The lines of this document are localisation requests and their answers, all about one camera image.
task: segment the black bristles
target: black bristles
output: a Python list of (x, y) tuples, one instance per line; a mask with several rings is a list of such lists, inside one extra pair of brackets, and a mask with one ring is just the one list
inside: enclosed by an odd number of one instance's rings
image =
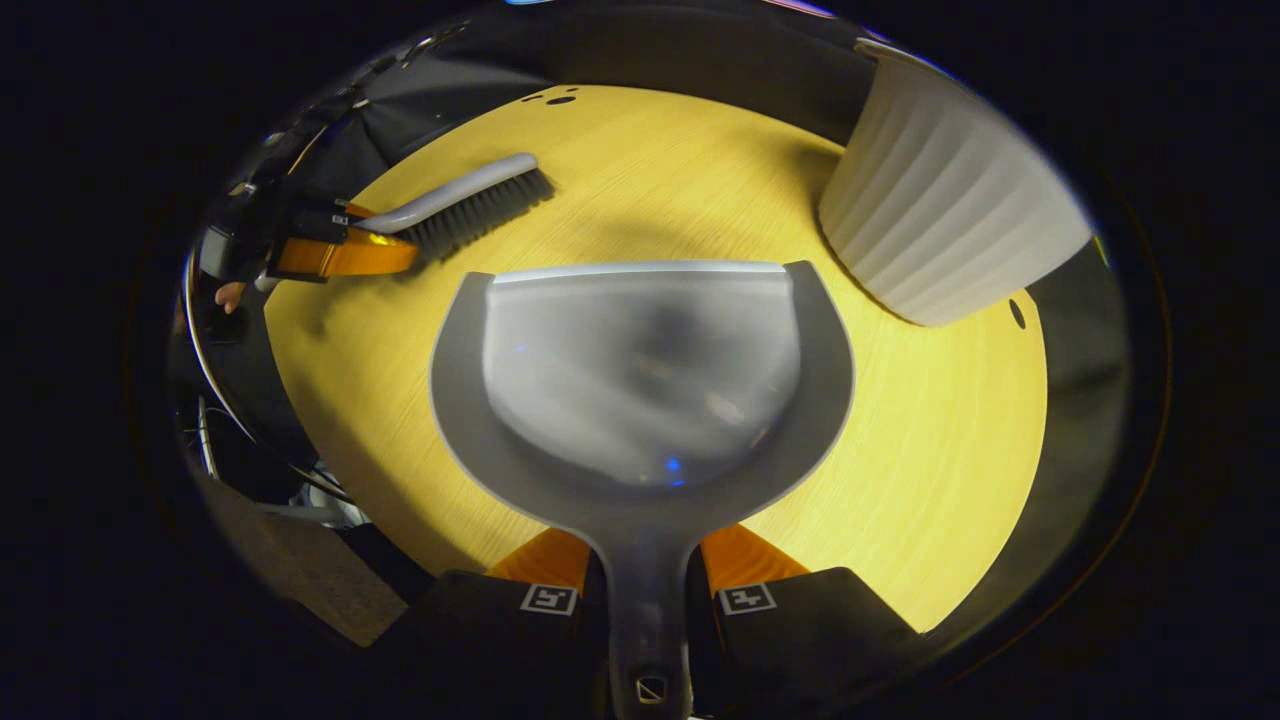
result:
[(507, 220), (525, 214), (554, 192), (547, 174), (534, 168), (460, 200), (397, 234), (417, 245), (428, 261), (448, 258)]

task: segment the yellow table surface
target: yellow table surface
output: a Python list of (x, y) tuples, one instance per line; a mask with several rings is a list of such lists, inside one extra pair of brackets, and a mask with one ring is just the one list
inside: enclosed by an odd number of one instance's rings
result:
[[(415, 152), (356, 202), (387, 210), (506, 155), (534, 152), (556, 197), (416, 275), (282, 283), (266, 306), (289, 400), (325, 462), (431, 573), (483, 570), (543, 525), (476, 487), (431, 418), (428, 364), (467, 272), (735, 259), (818, 268), (858, 378), (827, 461), (744, 524), (812, 570), (852, 569), (916, 630), (973, 589), (1039, 460), (1044, 346), (1030, 297), (945, 328), (874, 302), (827, 250), (815, 206), (842, 149), (755, 113), (648, 90), (554, 87)], [(573, 97), (548, 104), (550, 99)]]

